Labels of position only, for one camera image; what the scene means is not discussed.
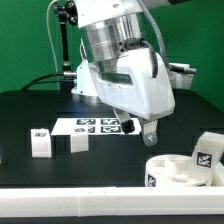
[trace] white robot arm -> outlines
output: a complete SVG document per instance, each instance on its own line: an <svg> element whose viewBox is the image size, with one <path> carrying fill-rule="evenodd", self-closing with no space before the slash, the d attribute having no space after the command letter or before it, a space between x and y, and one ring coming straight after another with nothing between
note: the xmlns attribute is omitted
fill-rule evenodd
<svg viewBox="0 0 224 224"><path fill-rule="evenodd" d="M157 120L171 114L175 102L170 65L145 40L143 12L185 1L74 0L98 96L113 107L123 132L134 131L129 113L139 118L147 146L156 144Z"/></svg>

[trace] green backdrop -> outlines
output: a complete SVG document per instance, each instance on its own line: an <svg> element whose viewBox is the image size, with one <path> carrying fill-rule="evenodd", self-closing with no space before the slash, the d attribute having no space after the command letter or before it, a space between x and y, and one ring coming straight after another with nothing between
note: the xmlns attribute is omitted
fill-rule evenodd
<svg viewBox="0 0 224 224"><path fill-rule="evenodd" d="M46 28L51 0L1 0L0 92L18 90L29 81L54 73ZM224 111L224 1L192 0L152 10L163 34L170 62L190 63L198 69L192 89ZM58 19L51 10L50 27L59 64L61 40ZM149 41L156 44L148 27ZM69 27L73 69L81 62L80 34ZM56 89L57 85L33 89Z"/></svg>

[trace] small white box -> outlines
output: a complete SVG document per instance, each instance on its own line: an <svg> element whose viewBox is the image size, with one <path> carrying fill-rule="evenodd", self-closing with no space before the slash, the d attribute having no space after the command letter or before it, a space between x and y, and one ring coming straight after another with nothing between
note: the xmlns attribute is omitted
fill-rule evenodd
<svg viewBox="0 0 224 224"><path fill-rule="evenodd" d="M32 157L51 157L51 138L48 129L31 129Z"/></svg>
<svg viewBox="0 0 224 224"><path fill-rule="evenodd" d="M76 128L70 136L71 153L89 151L88 128Z"/></svg>

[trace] black tabletop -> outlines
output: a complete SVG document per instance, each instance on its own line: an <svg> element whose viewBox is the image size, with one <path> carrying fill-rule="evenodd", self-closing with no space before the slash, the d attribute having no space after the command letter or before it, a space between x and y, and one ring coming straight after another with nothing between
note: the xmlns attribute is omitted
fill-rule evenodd
<svg viewBox="0 0 224 224"><path fill-rule="evenodd" d="M71 154L69 137L56 136L52 137L53 158L33 159L31 129L47 128L51 131L57 118L114 117L112 108L75 101L71 94L59 91L1 93L0 188L144 186L145 163L151 157L191 155L205 131L224 134L224 113L194 92L175 90L174 95L175 112L159 120L159 142L155 146L146 147L140 135L89 136L89 151ZM35 220L50 223L54 219ZM55 220L62 223L176 223L180 220L185 223L221 223L224 218L139 216ZM24 223L30 219L16 221Z"/></svg>

